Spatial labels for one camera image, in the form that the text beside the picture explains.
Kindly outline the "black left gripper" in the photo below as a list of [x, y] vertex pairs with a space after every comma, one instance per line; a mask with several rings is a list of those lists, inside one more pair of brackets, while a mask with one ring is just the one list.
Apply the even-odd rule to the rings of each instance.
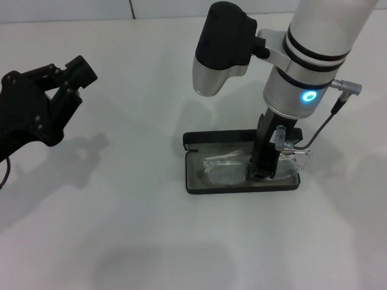
[[[78, 89], [98, 79], [82, 55], [61, 69], [49, 64], [1, 81], [0, 163], [22, 146], [40, 141], [49, 147], [64, 138], [66, 124], [81, 105]], [[58, 88], [52, 99], [47, 91]]]

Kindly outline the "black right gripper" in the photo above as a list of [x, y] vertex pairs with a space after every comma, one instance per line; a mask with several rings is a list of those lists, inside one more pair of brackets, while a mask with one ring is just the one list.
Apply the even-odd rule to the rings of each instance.
[[267, 110], [260, 116], [256, 130], [257, 137], [254, 142], [255, 157], [251, 156], [248, 164], [248, 179], [266, 179], [275, 176], [279, 151], [275, 149], [275, 145], [270, 140], [276, 132], [276, 127], [283, 125], [288, 136], [296, 122], [296, 119], [283, 117], [272, 110]]

